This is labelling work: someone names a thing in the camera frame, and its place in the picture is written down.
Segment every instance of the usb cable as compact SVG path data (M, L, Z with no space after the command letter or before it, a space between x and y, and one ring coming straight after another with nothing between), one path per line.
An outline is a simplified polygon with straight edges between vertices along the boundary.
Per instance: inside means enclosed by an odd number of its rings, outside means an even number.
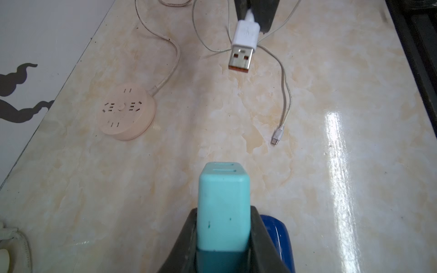
M167 83L167 81L170 79L171 75L173 75L173 72L176 70L177 65L179 64L179 60L180 60L180 47L179 47L178 43L176 43L176 41L173 40L172 38L169 38L169 37L167 37L165 35L162 35L162 34L160 34L158 32L155 32L152 29L150 29L149 27L147 27L146 22L141 18L140 14L138 12L138 0L134 0L134 1L135 1L135 11L137 13L139 21L144 26L144 28L146 28L150 33L158 36L159 38L161 38L163 40L166 40L166 41L169 41L170 43L172 43L174 45L174 47L176 49L176 59L174 60L173 67L171 68L170 72L168 73L168 75L163 80L161 80L161 82L159 84L155 85L150 90L151 95L155 96L159 92L159 90L164 86L164 84ZM188 5L191 2L191 0L187 0L185 3L173 4L173 3L164 2L163 0L158 0L158 1L162 5L168 6L168 7L184 7L184 6Z
M282 28L288 22L288 20L290 20L291 16L296 11L297 7L299 6L299 4L300 4L300 2L302 0L298 0L297 1L297 3L295 4L293 10L291 11L289 16L287 17L287 19L278 28L276 28L275 30L271 31L267 35L263 36L260 40L257 41L257 44L255 44L255 45L253 44L252 39L253 39L253 37L256 37L256 38L258 37L260 29L258 28L258 31L254 31L254 29L256 27L255 24L257 24L257 23L254 22L255 20L253 18L253 14L252 14L251 11L248 11L246 13L245 20L240 20L238 22L238 24L239 24L241 21L247 21L247 23L249 23L251 25L251 27L249 26L249 28L248 28L248 32L244 33L244 32L242 32L243 28L238 28L237 27L236 28L236 32L235 32L235 36L240 36L240 38L238 40L232 39L232 37L231 37L231 35L229 33L230 4L229 4L229 0L227 0L227 2L228 2L228 26L226 28L226 32L228 34L229 40L231 41L232 47L231 48L226 48L226 49L212 49L212 48L208 47L203 42L202 38L200 37L200 35L199 35L198 31L197 31L196 24L195 24L195 21L194 21L194 8L196 6L197 1L198 0L194 0L193 1L193 6L191 8L191 20L192 20L192 23L193 23L194 31L195 31L197 37L199 38L199 41L209 51L220 53L220 52L226 52L226 51L232 50L232 54L231 54L231 57L230 57L230 60L229 60L229 68L230 69L234 69L234 70L237 70L237 71L248 72L249 66L250 66L250 61L252 59L252 54L255 52L257 46L262 48L267 54L269 54L273 58L275 58L277 60L277 62L279 63L279 65L281 66L281 72L282 72L282 75L283 75L283 82L285 83L285 87L287 88L289 103L288 103L287 109L285 110L284 119L282 120L282 122L280 122L278 128L275 130L275 132L274 132L274 134L272 136L272 139L271 139L271 143L274 144L274 145L277 145L279 143L279 141L281 140L282 136L284 135L285 122L287 121L288 116L290 114L290 109L291 109L291 104L292 104L292 96L291 96L290 87L288 86L287 72L285 71L284 65L282 64L280 59L275 54L273 54L265 46L260 45L259 42L261 42L262 40L264 40L268 36L272 35L276 31L278 31L280 28Z
M255 22L252 10L248 9L244 20L238 21L235 29L229 69L249 72L252 54L257 49L259 33L260 25Z

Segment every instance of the marble countertop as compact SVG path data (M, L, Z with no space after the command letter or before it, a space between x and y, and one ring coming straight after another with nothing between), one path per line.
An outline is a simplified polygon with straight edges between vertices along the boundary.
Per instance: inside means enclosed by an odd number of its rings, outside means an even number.
M295 0L281 1L273 28ZM150 27L181 46L140 137L101 133L114 86L157 84L175 57L116 0L0 191L0 220L29 240L34 272L155 272L170 252L209 161L241 163L251 203L283 221L297 272L437 272L437 140L382 0L303 0L262 43L248 74L228 70L191 25L191 6L140 0ZM231 29L235 8L231 9ZM213 48L229 47L226 1L195 17Z

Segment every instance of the light blue block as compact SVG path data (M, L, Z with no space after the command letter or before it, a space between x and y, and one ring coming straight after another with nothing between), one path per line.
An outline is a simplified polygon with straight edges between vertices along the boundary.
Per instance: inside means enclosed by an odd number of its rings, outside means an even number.
M197 248L244 252L249 235L249 175L239 163L207 163L199 177Z

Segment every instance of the stain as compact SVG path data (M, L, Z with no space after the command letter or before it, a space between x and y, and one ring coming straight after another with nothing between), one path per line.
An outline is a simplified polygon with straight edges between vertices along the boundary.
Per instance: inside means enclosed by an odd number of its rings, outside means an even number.
M431 256L430 258L430 268L431 272L437 272L437 261L434 256Z
M285 178L280 184L279 184L279 186L281 187L281 186L283 186L283 185L285 185L289 180L290 180L290 178L293 176L293 172L292 172L292 170L290 169L290 174L288 175L288 177L287 178Z
M243 92L238 93L238 97L241 99L244 107L249 112L250 119L253 121L254 118L257 118L262 124L268 124L272 126L273 130L273 128L276 128L279 125L283 111L283 103L282 101L274 102L274 105L271 107L268 107L266 104L262 104L262 107L266 107L264 111L268 113L263 115L259 111L252 111L252 109L255 109L259 106L259 104L257 104L257 95L258 93L252 94L251 96L245 96Z
M317 211L320 207L319 202L317 200L317 191L315 188L303 188L302 189L305 197L306 197L306 205L307 208L312 211Z
M246 73L241 73L241 72L230 70L229 71L229 80L231 80L231 81L236 80L238 90L242 90L244 81L246 80Z
M64 124L61 124L58 121L51 121L49 119L43 119L38 128L39 131L42 131L46 134L56 134L59 137L64 139L67 136L67 129Z
M268 180L269 180L269 176L268 176L268 175L265 175L265 174L263 174L263 175L262 175L262 178L263 178L263 182L264 182L264 187L265 187L265 185L266 185L266 181L268 181Z
M417 115L417 109L415 106L410 106L410 103L406 101L401 105L401 120L405 121L411 117Z
M307 89L311 86L311 82L314 80L312 74L308 71L307 67L296 66L291 72L291 79L296 83L295 86Z
M249 131L245 131L243 133L243 138L246 140L246 152L251 154L253 149L260 147L263 142L263 136L260 134L260 131L251 124Z
M225 73L225 71L228 71L229 70L229 68L228 68L228 65L227 64L220 64L220 67L221 67L221 69L222 69L222 75Z
M426 203L429 201L428 200L428 192L426 192L426 191L420 191L418 194L417 194L417 196L416 196L416 199L417 199L417 206L419 207L419 208L423 208L425 205L426 205Z
M422 222L424 220L423 214L414 212L414 224L413 228L416 232L422 231Z
M79 129L78 133L80 136L85 136L90 133L90 127L88 124L84 124L83 126L80 126L78 129Z
M398 240L396 237L390 237L387 234L380 234L379 241L383 245L388 253L394 257L401 257L403 255L402 241Z
M56 160L56 162L53 164L53 167L59 169L62 166L62 163L59 159Z
M404 50L402 48L387 48L387 51L401 58L405 57Z
M154 196L155 195L155 182L152 182L152 186L150 187L150 195Z
M79 221L81 221L81 217L80 215L82 214L83 211L83 207L85 206L85 196L83 193L83 189L80 189L80 193L79 193L79 207L77 209L76 215L74 216L74 224L75 226L77 226L77 224L79 223Z
M394 197L391 187L383 183L378 183L372 187L371 191L375 196L379 196L380 200L384 201L386 204L393 205Z
M54 203L54 207L56 208L55 210L57 211L57 210L59 210L60 209L60 207L61 207L61 202L62 202L62 200L64 199L64 197L65 197L65 190L62 190L61 192L59 192L56 196L54 196L54 201L53 201L53 203Z
M87 94L87 99L92 97L93 91L95 91L97 88L101 87L101 83L104 82L101 79L103 76L103 73L104 73L104 71L99 71L99 72L94 74L94 76L90 82L90 88L89 88L89 93Z
M404 167L404 171L406 175L416 182L416 186L426 191L428 188L427 183L425 183L423 174L427 173L427 169L417 160L410 160L406 153L408 151L407 148L402 149L404 152L402 155L396 158L396 162L401 164Z

